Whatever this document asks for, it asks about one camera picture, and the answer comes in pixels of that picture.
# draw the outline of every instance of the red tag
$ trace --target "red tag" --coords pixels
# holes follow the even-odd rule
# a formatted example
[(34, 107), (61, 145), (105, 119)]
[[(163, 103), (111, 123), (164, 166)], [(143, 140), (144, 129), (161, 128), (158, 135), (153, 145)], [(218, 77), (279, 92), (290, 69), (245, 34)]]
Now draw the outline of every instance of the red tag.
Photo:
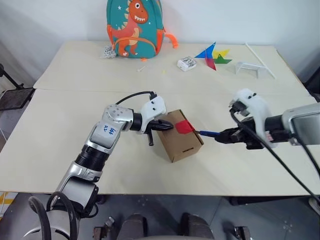
[(183, 120), (175, 124), (175, 129), (180, 134), (189, 134), (195, 129), (188, 120)]

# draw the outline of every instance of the teal backpack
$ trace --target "teal backpack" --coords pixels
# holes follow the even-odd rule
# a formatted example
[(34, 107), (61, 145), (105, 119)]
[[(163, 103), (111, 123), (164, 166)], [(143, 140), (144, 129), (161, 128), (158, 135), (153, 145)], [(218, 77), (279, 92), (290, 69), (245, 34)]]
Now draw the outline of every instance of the teal backpack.
[(156, 56), (164, 37), (173, 48), (178, 42), (166, 34), (160, 0), (108, 0), (106, 5), (107, 33), (118, 56), (149, 59)]

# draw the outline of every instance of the gray floor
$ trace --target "gray floor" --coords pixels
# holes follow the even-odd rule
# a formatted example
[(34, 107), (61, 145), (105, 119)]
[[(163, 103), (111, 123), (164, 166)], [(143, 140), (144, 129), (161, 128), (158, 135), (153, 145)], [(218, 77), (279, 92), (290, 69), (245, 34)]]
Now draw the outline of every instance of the gray floor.
[[(34, 194), (45, 203), (48, 195)], [(28, 206), (29, 193), (20, 193), (0, 222), (1, 240), (19, 240), (37, 219)], [(319, 240), (320, 219), (308, 199), (286, 199), (232, 206), (224, 197), (181, 195), (112, 195), (99, 205), (99, 214), (80, 222), (79, 240), (91, 240), (93, 228), (108, 216), (117, 225), (133, 213), (147, 218), (148, 235), (175, 235), (182, 213), (204, 218), (216, 240), (235, 240), (232, 226), (247, 226), (254, 240)]]

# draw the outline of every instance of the black cable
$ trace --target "black cable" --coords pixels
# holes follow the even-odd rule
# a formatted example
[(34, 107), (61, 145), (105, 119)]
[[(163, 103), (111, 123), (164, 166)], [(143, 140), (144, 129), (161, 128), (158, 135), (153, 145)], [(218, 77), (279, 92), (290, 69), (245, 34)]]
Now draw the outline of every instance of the black cable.
[(317, 197), (300, 179), (288, 168), (288, 166), (281, 160), (281, 158), (271, 149), (271, 147), (254, 131), (252, 131), (248, 126), (239, 121), (239, 119), (235, 116), (235, 111), (233, 109), (230, 110), (230, 114), (232, 119), (238, 124), (240, 128), (245, 130), (251, 137), (260, 142), (274, 157), (278, 160), (278, 162), (284, 167), (284, 169), (320, 204), (320, 198)]
[(93, 206), (94, 206), (94, 208), (95, 208), (94, 214), (86, 216), (86, 217), (85, 217), (86, 219), (92, 219), (92, 218), (94, 218), (95, 216), (98, 215), (98, 212), (99, 212), (98, 205), (95, 203)]
[(42, 240), (51, 240), (51, 228), (50, 228), (50, 222), (47, 216), (47, 212), (40, 202), (38, 198), (35, 196), (31, 196), (28, 199), (28, 203), (31, 207), (31, 209), (38, 215), (40, 225), (41, 225), (41, 234), (42, 234)]
[(292, 120), (291, 123), (292, 123), (293, 131), (294, 131), (294, 137), (296, 138), (298, 143), (303, 147), (304, 151), (306, 152), (306, 154), (310, 158), (310, 160), (311, 160), (313, 166), (315, 167), (315, 169), (318, 173), (318, 176), (320, 178), (320, 167), (317, 164), (317, 161), (315, 160), (314, 156), (311, 154), (310, 150), (307, 148), (305, 141), (303, 141), (302, 138), (298, 135), (294, 120)]
[(55, 197), (59, 197), (61, 202), (64, 204), (65, 209), (69, 215), (69, 222), (70, 222), (70, 239), (69, 240), (77, 240), (78, 238), (78, 228), (77, 228), (77, 216), (69, 198), (60, 191), (55, 191), (51, 194), (46, 203), (46, 211), (49, 212), (51, 210), (51, 203)]
[(150, 94), (151, 97), (156, 95), (153, 91), (140, 91), (140, 92), (136, 92), (134, 94), (131, 94), (129, 96), (126, 96), (125, 98), (122, 98), (121, 100), (117, 101), (115, 104), (118, 105), (120, 103), (122, 103), (123, 101), (129, 99), (129, 98), (132, 98), (132, 97), (135, 97), (135, 96), (138, 96), (138, 95), (142, 95), (142, 94)]

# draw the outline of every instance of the orange dinosaur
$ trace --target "orange dinosaur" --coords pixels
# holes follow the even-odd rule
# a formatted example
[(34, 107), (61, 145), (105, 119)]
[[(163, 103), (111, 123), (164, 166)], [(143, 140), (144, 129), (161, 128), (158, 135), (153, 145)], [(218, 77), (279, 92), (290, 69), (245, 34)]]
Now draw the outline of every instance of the orange dinosaur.
[[(128, 0), (128, 8), (126, 9), (126, 11), (129, 13), (124, 14), (124, 17), (127, 19), (127, 21), (123, 23), (121, 28), (112, 28), (111, 34), (117, 39), (123, 37), (138, 38), (139, 34), (142, 32), (142, 29), (138, 26), (138, 24), (144, 24), (148, 21), (148, 12), (146, 11), (141, 0)], [(119, 41), (118, 45), (118, 53), (120, 56), (129, 56), (129, 53), (125, 50), (126, 46), (130, 46), (130, 53), (132, 53), (133, 55), (137, 55), (137, 53), (135, 52), (138, 46), (137, 40), (121, 40)]]

